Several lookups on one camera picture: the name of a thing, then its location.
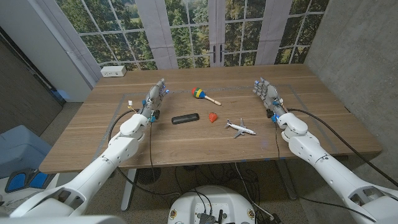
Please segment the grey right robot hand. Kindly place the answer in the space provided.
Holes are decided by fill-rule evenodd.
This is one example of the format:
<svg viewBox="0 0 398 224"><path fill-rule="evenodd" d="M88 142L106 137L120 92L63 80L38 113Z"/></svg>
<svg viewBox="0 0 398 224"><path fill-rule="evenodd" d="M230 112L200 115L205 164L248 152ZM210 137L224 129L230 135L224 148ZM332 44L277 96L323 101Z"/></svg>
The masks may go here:
<svg viewBox="0 0 398 224"><path fill-rule="evenodd" d="M277 88L267 80L262 77L260 81L256 80L254 82L253 92L260 97L266 108L267 117L274 123L277 122L280 116L288 113Z"/></svg>

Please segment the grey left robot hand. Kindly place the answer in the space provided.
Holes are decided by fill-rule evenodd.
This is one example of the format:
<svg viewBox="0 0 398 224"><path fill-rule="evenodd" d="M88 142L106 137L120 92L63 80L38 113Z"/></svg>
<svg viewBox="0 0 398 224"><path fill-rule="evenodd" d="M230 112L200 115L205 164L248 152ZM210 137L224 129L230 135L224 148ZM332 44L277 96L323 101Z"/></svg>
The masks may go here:
<svg viewBox="0 0 398 224"><path fill-rule="evenodd" d="M140 114L145 116L150 122L154 122L159 118L159 115L155 115L156 111L159 110L162 100L169 90L165 87L165 80L160 79L154 86L151 87L148 94L146 95Z"/></svg>

